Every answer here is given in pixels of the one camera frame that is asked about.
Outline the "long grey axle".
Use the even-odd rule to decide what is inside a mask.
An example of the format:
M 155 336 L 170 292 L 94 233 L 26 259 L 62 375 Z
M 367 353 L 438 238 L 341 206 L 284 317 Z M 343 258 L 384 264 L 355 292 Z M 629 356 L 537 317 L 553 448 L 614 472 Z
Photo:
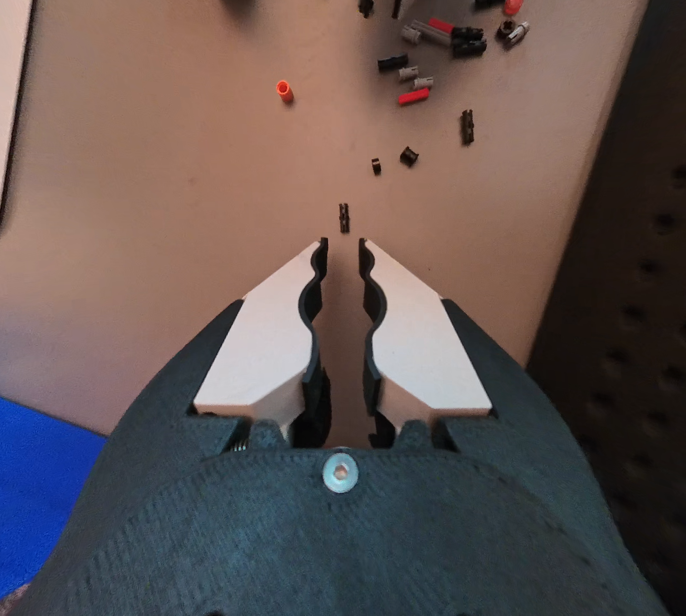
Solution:
M 413 20 L 410 23 L 410 27 L 421 33 L 422 40 L 447 48 L 451 47 L 452 39 L 449 32 L 434 28 L 433 26 L 418 20 Z

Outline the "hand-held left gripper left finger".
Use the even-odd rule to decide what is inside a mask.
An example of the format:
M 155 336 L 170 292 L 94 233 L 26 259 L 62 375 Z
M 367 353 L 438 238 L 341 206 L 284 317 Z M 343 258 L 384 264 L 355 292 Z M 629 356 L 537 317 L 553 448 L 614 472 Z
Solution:
M 322 310 L 328 251 L 322 237 L 241 299 L 193 399 L 198 414 L 273 421 L 295 447 L 324 445 L 330 382 L 313 321 Z

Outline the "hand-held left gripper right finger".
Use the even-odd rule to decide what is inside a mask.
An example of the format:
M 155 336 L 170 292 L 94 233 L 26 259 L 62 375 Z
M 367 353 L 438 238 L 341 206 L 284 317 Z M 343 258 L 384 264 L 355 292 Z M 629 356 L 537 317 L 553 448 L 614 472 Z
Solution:
M 444 418 L 489 416 L 492 401 L 446 300 L 369 239 L 359 240 L 358 261 L 372 321 L 363 363 L 371 447 L 391 447 L 411 421 L 432 432 Z

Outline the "group of black connector pins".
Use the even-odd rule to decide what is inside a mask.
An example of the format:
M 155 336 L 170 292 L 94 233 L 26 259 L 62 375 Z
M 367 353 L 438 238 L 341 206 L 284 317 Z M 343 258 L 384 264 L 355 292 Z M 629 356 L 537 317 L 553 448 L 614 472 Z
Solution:
M 492 5 L 500 5 L 501 3 L 504 3 L 505 0 L 476 0 L 475 1 L 475 6 L 477 10 L 481 8 L 489 8 Z M 398 31 L 398 37 L 400 37 L 402 40 L 403 38 L 401 37 L 401 31 Z M 449 59 L 450 61 L 471 61 L 471 60 L 479 60 L 483 54 L 487 50 L 487 37 L 484 35 L 484 29 L 483 28 L 473 28 L 473 27 L 454 27 L 453 33 L 452 33 L 452 42 L 451 42 L 451 47 L 447 48 L 444 46 L 440 46 L 431 42 L 428 42 L 426 40 L 420 41 L 420 43 L 417 45 L 419 48 L 422 47 L 422 43 L 425 45 L 428 43 L 431 46 L 439 46 L 441 48 L 441 51 L 443 49 L 446 52 L 449 52 L 450 56 Z M 391 80 L 391 77 L 393 80 L 398 80 L 399 81 L 399 76 L 398 76 L 398 71 L 399 69 L 405 67 L 405 66 L 416 66 L 416 65 L 410 65 L 412 61 L 409 59 L 412 58 L 410 56 L 411 52 L 408 51 L 403 51 L 399 52 L 398 54 L 393 54 L 390 56 L 383 56 L 383 57 L 376 57 L 374 59 L 374 63 L 378 68 L 379 75 L 382 76 L 383 80 Z M 429 98 L 431 98 L 432 94 L 432 89 L 435 89 L 435 76 L 434 75 L 421 75 L 421 70 L 420 66 L 417 66 L 419 70 L 419 78 L 425 78 L 425 77 L 433 77 L 433 87 L 430 89 L 430 95 Z M 416 104 L 411 104 L 409 106 L 399 106 L 398 104 L 398 97 L 402 93 L 406 93 L 409 91 L 413 90 L 413 81 L 407 81 L 404 83 L 398 82 L 402 89 L 399 87 L 398 89 L 398 94 L 397 94 L 397 107 L 398 108 L 411 108 L 412 105 L 416 104 L 422 104 L 426 100 L 418 102 Z M 469 146 L 471 143 L 474 142 L 474 120 L 473 120 L 473 109 L 472 108 L 467 108 L 464 110 L 460 110 L 459 118 L 458 118 L 458 125 L 459 125 L 459 140 L 462 144 L 462 146 Z M 411 147 L 407 146 L 403 148 L 403 151 L 399 155 L 399 161 L 403 164 L 406 165 L 407 167 L 412 167 L 416 164 L 417 160 L 419 158 L 419 153 L 415 150 L 413 150 Z M 374 157 L 372 159 L 372 166 L 373 166 L 373 172 L 375 175 L 380 175 L 382 173 L 382 168 L 379 162 L 378 157 Z

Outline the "white book stand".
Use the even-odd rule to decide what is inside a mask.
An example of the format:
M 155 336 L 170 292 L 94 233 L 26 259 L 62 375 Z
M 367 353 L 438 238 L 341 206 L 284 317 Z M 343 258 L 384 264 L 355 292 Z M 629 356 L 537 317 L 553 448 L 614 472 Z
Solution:
M 1 216 L 8 200 L 35 4 L 36 0 L 1 0 Z

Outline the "blue plastic bin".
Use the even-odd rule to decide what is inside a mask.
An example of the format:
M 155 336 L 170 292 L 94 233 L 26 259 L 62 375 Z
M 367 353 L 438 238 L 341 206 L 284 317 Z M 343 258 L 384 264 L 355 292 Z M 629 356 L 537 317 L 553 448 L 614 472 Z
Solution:
M 1 399 L 1 597 L 44 565 L 105 442 Z

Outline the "black studded mat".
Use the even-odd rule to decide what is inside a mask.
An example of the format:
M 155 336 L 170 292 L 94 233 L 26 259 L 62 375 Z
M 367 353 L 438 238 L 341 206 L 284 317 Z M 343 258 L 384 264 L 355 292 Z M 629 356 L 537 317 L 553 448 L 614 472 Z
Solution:
M 685 614 L 685 0 L 649 0 L 528 370 Z

